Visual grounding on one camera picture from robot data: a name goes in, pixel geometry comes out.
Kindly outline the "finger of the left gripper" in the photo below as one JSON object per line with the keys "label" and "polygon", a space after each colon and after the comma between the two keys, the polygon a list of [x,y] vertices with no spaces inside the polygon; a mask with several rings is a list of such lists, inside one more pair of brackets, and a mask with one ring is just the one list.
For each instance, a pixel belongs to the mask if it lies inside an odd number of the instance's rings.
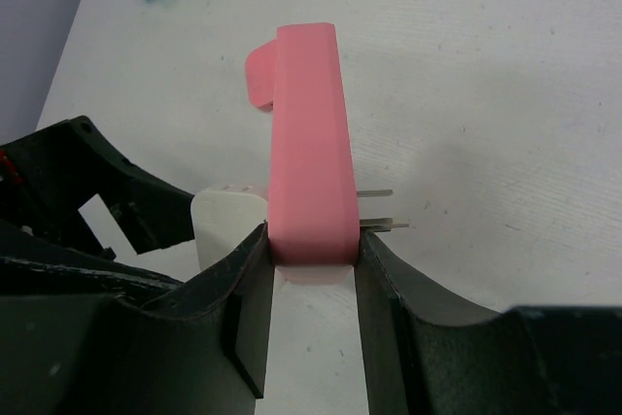
{"label": "finger of the left gripper", "polygon": [[192,194],[143,170],[80,116],[1,147],[1,218],[53,245],[111,255],[79,210],[99,196],[134,251],[191,241]]}
{"label": "finger of the left gripper", "polygon": [[1,223],[2,295],[155,298],[181,285],[169,276],[59,247]]}

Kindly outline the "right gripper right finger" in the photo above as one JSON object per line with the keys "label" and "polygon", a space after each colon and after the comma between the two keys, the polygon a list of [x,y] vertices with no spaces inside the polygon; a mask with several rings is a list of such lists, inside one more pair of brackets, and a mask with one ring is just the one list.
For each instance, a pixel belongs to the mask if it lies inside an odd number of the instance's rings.
{"label": "right gripper right finger", "polygon": [[621,310],[466,300],[361,236],[354,269],[373,414],[617,414]]}

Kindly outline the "white square plug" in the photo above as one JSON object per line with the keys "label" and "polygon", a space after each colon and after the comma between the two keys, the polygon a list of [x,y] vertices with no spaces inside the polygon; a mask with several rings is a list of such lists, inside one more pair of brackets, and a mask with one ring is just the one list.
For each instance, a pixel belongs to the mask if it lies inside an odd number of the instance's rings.
{"label": "white square plug", "polygon": [[268,188],[226,185],[200,191],[190,204],[200,270],[230,254],[267,217]]}

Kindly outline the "pink triangular socket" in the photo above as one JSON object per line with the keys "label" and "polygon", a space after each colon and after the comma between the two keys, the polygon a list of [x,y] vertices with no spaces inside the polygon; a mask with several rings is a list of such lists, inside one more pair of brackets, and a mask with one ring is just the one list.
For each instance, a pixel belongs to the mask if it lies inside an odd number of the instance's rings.
{"label": "pink triangular socket", "polygon": [[337,283],[358,260],[362,230],[385,232],[403,224],[360,217],[333,24],[278,28],[272,107],[272,260],[292,283]]}

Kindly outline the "pink square plug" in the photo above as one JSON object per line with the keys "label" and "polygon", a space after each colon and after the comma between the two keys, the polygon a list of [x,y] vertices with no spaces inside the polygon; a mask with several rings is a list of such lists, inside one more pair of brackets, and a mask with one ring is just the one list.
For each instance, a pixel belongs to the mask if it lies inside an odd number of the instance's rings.
{"label": "pink square plug", "polygon": [[245,62],[245,75],[250,103],[263,112],[273,108],[276,71],[276,40],[254,49]]}

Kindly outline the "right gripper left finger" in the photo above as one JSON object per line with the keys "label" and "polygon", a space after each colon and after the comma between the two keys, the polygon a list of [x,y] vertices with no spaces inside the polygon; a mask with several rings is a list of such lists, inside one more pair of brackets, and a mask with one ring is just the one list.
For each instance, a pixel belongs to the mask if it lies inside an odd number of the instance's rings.
{"label": "right gripper left finger", "polygon": [[1,294],[1,410],[251,414],[271,300],[266,225],[159,297]]}

